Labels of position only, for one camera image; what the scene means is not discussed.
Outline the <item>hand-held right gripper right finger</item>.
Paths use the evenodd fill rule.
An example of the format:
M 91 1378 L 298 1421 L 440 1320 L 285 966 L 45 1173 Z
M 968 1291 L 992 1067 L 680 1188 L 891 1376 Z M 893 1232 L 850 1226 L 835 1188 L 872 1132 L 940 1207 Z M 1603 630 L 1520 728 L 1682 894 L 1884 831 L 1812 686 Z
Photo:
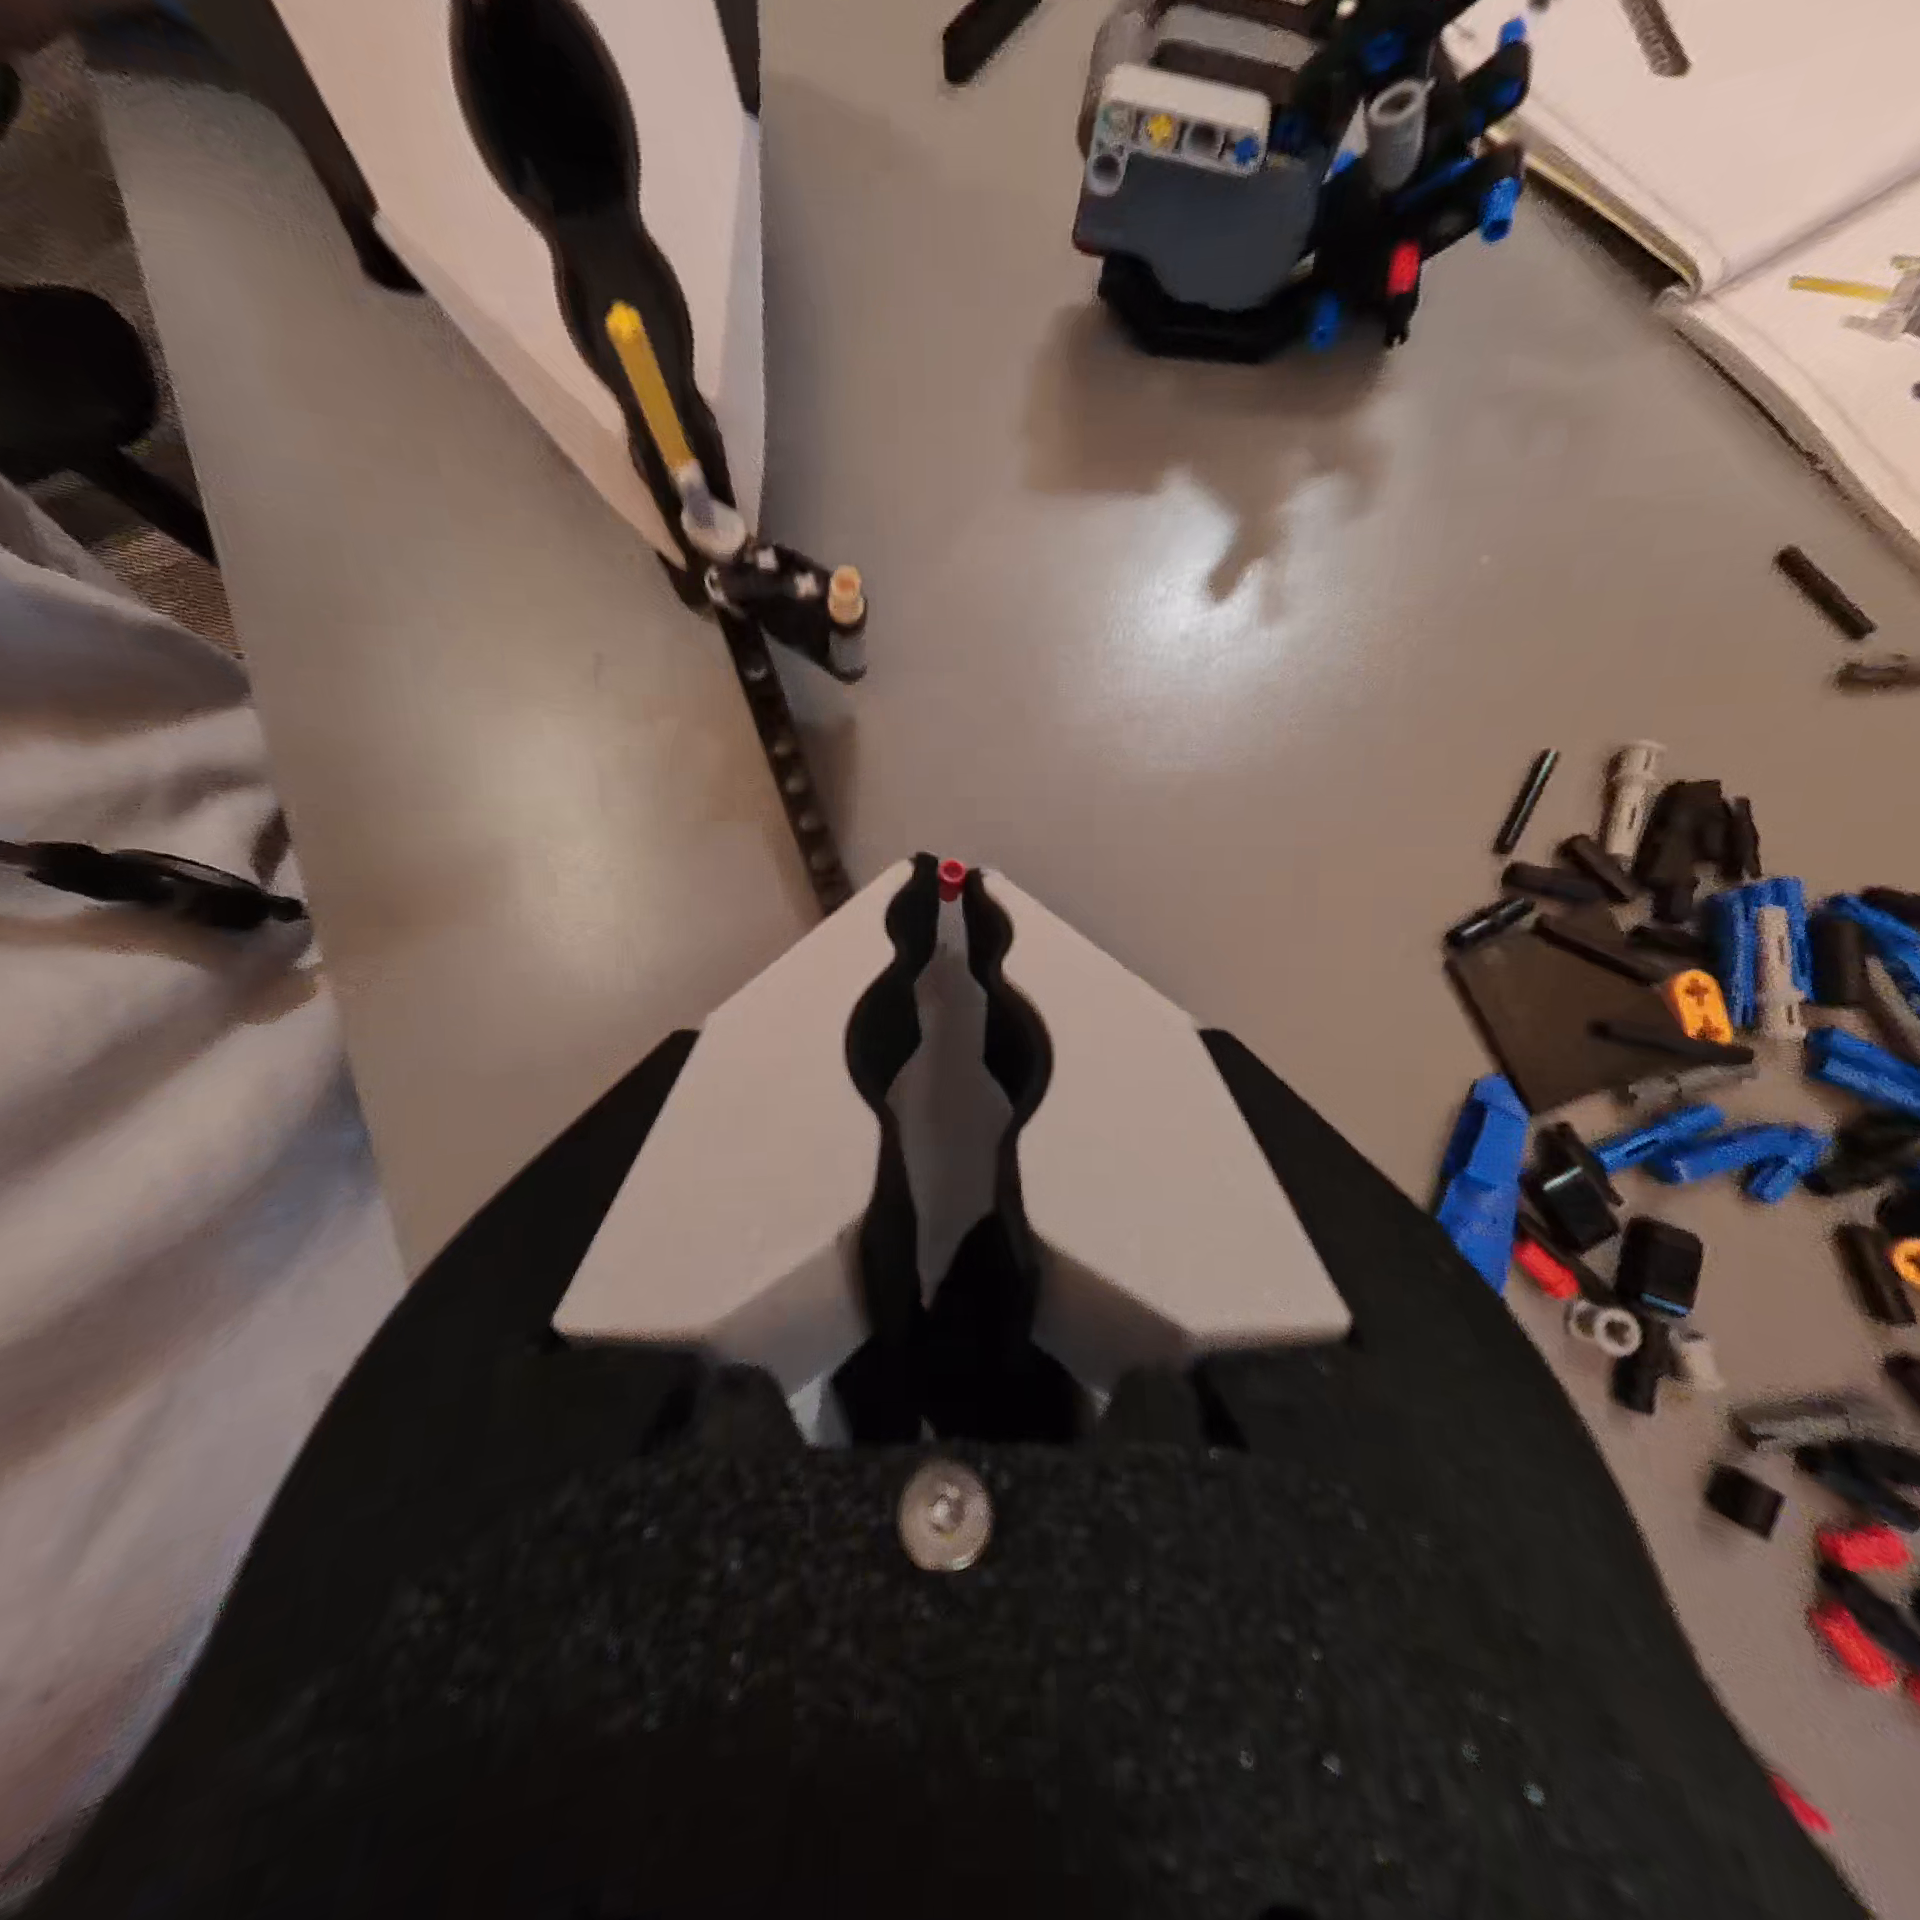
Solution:
M 1144 1370 L 1347 1339 L 1200 1021 L 1002 872 L 968 871 L 957 900 L 1012 1108 L 1035 1344 L 1108 1402 Z

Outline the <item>black lego pin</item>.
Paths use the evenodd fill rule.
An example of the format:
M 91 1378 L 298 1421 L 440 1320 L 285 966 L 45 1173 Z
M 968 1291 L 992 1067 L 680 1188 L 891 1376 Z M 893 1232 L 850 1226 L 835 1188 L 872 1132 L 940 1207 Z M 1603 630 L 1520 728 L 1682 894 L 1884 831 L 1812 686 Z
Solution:
M 1798 544 L 1780 547 L 1771 556 L 1771 565 L 1788 584 L 1794 588 L 1800 599 L 1845 640 L 1862 642 L 1879 629 L 1876 619 L 1867 615 L 1859 602 L 1843 589 L 1836 579 Z

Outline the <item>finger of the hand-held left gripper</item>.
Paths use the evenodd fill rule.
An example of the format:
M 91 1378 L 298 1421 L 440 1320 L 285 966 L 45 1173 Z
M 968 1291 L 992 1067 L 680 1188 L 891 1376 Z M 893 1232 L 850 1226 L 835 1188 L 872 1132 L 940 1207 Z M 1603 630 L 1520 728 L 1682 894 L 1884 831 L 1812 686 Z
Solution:
M 375 232 L 555 451 L 663 562 L 683 566 L 618 400 L 562 318 L 552 256 L 503 191 L 455 78 L 451 2 L 279 2 L 303 74 L 375 200 Z
M 638 214 L 688 303 L 693 373 L 741 509 L 762 506 L 762 7 L 583 2 L 638 138 Z

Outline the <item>pile of small lego pieces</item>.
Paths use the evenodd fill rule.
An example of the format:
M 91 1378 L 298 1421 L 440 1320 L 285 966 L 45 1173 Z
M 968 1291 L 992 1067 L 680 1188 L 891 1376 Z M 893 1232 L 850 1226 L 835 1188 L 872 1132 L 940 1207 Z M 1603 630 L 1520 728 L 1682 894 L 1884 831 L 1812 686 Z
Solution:
M 1915 1711 L 1915 894 L 1770 863 L 1752 802 L 1630 741 L 1442 939 L 1486 1046 L 1431 1214 L 1510 1291 L 1735 1638 Z

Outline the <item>black lego strip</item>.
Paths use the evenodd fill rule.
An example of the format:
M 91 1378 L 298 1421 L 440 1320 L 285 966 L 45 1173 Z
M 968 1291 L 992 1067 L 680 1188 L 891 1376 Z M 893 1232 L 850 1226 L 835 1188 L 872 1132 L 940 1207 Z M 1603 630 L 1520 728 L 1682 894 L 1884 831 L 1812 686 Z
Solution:
M 943 26 L 942 71 L 949 90 L 971 85 L 1002 52 L 1010 37 L 1039 10 L 1039 2 L 964 2 Z

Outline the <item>open lego instruction booklet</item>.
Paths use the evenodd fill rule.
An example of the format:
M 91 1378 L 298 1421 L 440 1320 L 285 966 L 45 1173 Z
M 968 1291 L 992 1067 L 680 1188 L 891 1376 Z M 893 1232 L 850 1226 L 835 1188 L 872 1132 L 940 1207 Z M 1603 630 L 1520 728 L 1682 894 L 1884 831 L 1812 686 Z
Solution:
M 1672 274 L 1660 311 L 1886 540 L 1917 551 L 1917 4 L 1469 4 L 1527 26 L 1535 178 Z

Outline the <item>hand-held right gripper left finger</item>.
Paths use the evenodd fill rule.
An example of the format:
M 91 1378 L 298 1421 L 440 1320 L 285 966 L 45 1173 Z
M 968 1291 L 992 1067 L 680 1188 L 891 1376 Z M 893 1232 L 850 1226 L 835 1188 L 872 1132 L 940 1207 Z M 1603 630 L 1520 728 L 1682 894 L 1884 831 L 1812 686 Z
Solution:
M 880 1120 L 847 1066 L 861 995 L 940 924 L 940 863 L 898 859 L 724 999 L 575 1269 L 550 1328 L 575 1348 L 693 1351 L 818 1380 L 867 1336 L 856 1230 Z

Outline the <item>grey lego chassis model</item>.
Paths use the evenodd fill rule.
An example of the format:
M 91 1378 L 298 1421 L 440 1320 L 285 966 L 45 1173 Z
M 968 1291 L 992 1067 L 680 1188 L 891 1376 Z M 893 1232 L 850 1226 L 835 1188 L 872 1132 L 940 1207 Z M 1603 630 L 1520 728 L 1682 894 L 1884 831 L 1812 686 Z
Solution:
M 1458 66 L 1462 2 L 1118 4 L 1077 117 L 1071 243 L 1139 348 L 1210 364 L 1405 342 L 1429 264 L 1516 222 L 1528 26 Z

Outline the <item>black lego beam assembly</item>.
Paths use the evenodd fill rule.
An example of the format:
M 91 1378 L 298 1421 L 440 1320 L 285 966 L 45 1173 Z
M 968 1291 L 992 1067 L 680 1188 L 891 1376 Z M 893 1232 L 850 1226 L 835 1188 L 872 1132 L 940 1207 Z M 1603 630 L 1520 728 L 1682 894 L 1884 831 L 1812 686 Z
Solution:
M 758 536 L 741 509 L 712 492 L 663 362 L 630 301 L 608 307 L 604 331 L 643 431 L 663 462 L 690 579 L 726 645 L 807 887 L 830 917 L 850 900 L 852 885 L 776 674 L 774 650 L 839 684 L 859 682 L 867 671 L 867 584 L 852 565 L 826 566 Z

